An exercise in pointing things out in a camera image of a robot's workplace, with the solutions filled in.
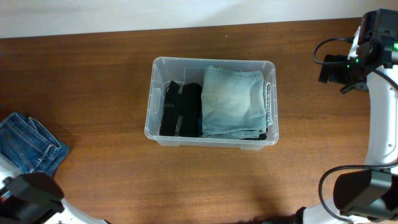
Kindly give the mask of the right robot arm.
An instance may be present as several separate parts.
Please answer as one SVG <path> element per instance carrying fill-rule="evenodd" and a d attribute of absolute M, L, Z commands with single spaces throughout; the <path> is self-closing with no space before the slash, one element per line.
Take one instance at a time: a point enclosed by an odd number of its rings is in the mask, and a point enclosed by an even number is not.
<path fill-rule="evenodd" d="M 369 146 L 363 165 L 326 171 L 320 204 L 302 207 L 287 223 L 369 223 L 397 220 L 397 11 L 365 13 L 348 55 L 326 55 L 319 81 L 342 84 L 340 93 L 370 95 Z"/>

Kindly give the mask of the small black garment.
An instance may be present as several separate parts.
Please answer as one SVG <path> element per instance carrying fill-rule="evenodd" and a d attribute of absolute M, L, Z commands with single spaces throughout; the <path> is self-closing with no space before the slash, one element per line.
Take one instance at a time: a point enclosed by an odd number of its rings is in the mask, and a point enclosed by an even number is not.
<path fill-rule="evenodd" d="M 268 128 L 266 128 L 265 132 L 261 133 L 258 138 L 244 138 L 244 140 L 251 140 L 251 141 L 263 141 L 263 140 L 266 140 L 267 139 L 267 131 L 268 131 Z"/>

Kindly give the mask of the teal blue garment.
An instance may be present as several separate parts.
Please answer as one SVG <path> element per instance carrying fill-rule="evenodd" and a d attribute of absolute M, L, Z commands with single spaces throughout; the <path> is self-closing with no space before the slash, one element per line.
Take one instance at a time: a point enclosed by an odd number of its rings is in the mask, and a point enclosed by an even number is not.
<path fill-rule="evenodd" d="M 203 136 L 203 113 L 202 113 L 202 110 L 200 111 L 200 114 L 198 117 L 198 135 L 199 135 L 199 137 Z"/>

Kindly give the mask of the large black garment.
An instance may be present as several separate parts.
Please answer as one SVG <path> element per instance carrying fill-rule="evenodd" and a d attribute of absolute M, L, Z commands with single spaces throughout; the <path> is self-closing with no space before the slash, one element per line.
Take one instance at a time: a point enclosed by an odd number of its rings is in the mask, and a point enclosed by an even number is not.
<path fill-rule="evenodd" d="M 170 82 L 165 91 L 161 136 L 200 136 L 201 91 L 197 83 L 180 86 L 175 81 Z"/>

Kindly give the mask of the light blue jeans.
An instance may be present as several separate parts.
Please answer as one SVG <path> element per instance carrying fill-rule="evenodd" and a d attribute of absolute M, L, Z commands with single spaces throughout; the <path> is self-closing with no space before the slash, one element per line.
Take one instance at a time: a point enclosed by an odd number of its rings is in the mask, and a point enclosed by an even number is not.
<path fill-rule="evenodd" d="M 257 139 L 265 134 L 266 91 L 261 71 L 205 67 L 201 92 L 204 138 Z"/>

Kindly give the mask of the dark blue jeans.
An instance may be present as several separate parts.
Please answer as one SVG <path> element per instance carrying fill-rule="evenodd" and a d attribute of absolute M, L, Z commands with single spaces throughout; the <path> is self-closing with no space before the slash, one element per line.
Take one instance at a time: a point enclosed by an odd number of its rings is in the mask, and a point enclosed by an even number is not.
<path fill-rule="evenodd" d="M 69 147 L 32 117 L 13 112 L 1 121 L 1 155 L 23 173 L 52 177 L 68 153 Z"/>

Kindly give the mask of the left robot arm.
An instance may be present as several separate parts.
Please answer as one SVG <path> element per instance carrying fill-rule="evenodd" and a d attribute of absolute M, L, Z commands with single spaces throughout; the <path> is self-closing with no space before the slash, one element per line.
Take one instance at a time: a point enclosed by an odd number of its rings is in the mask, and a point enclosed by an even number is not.
<path fill-rule="evenodd" d="M 109 224 L 68 203 L 62 189 L 47 174 L 24 174 L 4 156 L 1 156 L 1 223 Z"/>

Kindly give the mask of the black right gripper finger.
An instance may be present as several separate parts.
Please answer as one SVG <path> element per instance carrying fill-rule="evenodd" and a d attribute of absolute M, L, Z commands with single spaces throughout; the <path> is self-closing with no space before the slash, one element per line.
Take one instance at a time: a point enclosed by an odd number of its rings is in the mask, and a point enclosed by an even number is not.
<path fill-rule="evenodd" d="M 350 84 L 345 85 L 343 88 L 341 88 L 340 93 L 346 94 L 346 93 L 350 92 L 351 90 L 368 92 L 369 88 L 368 88 L 368 85 L 364 82 L 350 83 Z"/>
<path fill-rule="evenodd" d="M 334 60 L 334 56 L 330 55 L 330 54 L 326 55 L 324 58 L 325 62 L 333 62 L 333 60 Z M 332 74 L 332 71 L 333 71 L 332 65 L 322 65 L 318 81 L 321 83 L 328 83 L 330 76 Z"/>

